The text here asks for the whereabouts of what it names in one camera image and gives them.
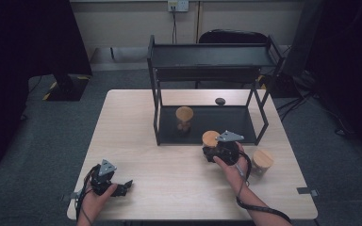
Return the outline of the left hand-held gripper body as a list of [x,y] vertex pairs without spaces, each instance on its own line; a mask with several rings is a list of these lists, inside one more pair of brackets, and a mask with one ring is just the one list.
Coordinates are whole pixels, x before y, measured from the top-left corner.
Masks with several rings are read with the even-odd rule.
[[107,191],[112,185],[111,178],[116,169],[117,167],[106,159],[103,159],[101,164],[97,164],[92,169],[90,184],[95,194],[101,196]]

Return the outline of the person's right hand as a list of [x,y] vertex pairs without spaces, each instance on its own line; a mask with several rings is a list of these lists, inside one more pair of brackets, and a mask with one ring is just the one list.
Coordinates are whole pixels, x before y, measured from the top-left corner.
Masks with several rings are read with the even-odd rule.
[[224,163],[218,156],[214,156],[213,159],[221,167],[227,182],[236,194],[246,187],[246,173],[249,164],[244,156],[239,155],[238,162],[232,166]]

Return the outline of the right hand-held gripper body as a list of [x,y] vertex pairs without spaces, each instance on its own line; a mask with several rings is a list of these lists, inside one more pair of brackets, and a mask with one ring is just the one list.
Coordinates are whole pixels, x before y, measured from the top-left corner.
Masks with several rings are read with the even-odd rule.
[[214,155],[218,156],[228,166],[234,165],[239,160],[238,141],[244,140],[244,136],[234,132],[225,131],[216,137],[218,141]]

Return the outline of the person's left hand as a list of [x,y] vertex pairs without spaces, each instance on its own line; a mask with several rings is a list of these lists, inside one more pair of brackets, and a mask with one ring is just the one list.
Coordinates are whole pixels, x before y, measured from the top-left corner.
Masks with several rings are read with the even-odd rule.
[[112,184],[101,196],[96,195],[91,186],[87,186],[87,193],[81,205],[79,216],[97,218],[103,210],[106,202],[117,188],[117,184]]

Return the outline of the pile of brown balls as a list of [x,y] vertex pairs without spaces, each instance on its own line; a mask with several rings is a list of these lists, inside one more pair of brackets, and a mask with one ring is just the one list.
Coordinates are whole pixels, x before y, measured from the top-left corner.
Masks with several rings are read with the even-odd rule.
[[190,121],[179,121],[177,123],[177,130],[183,133],[187,133],[190,130],[191,122]]

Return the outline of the tall black panel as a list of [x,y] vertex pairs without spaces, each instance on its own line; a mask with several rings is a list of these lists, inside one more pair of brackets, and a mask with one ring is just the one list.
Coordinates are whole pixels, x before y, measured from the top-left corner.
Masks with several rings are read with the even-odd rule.
[[321,19],[325,0],[304,0],[304,6],[282,73],[300,77]]

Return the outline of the black chair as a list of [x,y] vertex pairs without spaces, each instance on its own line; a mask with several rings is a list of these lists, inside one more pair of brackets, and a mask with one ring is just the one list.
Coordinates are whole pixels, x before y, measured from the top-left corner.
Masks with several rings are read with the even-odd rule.
[[205,32],[200,38],[200,43],[265,43],[267,37],[258,32],[213,29]]

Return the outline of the grey metal bracket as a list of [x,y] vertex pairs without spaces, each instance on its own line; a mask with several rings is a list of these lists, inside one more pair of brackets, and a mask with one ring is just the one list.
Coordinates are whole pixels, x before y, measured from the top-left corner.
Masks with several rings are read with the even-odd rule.
[[78,200],[80,197],[81,191],[78,192],[72,192],[71,194],[64,194],[61,196],[61,200],[63,202],[69,202],[71,200]]
[[312,189],[309,187],[297,187],[296,188],[299,194],[309,194],[312,197],[317,197],[319,196],[319,192],[316,189]]

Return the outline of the white wall socket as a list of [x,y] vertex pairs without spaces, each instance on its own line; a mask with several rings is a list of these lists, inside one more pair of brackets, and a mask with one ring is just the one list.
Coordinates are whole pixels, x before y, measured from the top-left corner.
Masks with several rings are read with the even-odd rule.
[[188,12],[189,0],[168,0],[169,12]]

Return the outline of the dark curtain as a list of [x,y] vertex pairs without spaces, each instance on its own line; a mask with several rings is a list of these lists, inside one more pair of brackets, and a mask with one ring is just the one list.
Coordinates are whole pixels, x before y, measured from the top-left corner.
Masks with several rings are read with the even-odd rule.
[[0,0],[0,161],[28,96],[28,79],[91,74],[70,0]]

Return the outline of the stand base with striped tape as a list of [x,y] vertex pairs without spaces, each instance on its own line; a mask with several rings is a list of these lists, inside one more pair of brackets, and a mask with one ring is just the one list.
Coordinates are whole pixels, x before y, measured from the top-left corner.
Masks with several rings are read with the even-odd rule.
[[43,100],[77,102],[81,99],[89,81],[89,76],[66,74],[52,84],[43,96]]

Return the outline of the black metal two-tier rack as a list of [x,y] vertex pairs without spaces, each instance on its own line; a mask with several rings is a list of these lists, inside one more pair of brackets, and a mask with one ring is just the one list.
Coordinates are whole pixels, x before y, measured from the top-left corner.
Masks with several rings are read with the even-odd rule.
[[[269,122],[264,111],[268,94],[260,96],[257,82],[263,68],[272,68],[275,80],[285,60],[274,38],[262,43],[195,43],[157,44],[151,38],[148,47],[148,69],[155,113],[154,133],[160,144],[199,144],[207,130],[226,129],[244,136],[244,143],[257,145]],[[192,126],[182,131],[175,125],[179,104],[164,104],[163,82],[227,81],[250,84],[247,98],[240,104],[199,103],[192,107]]]

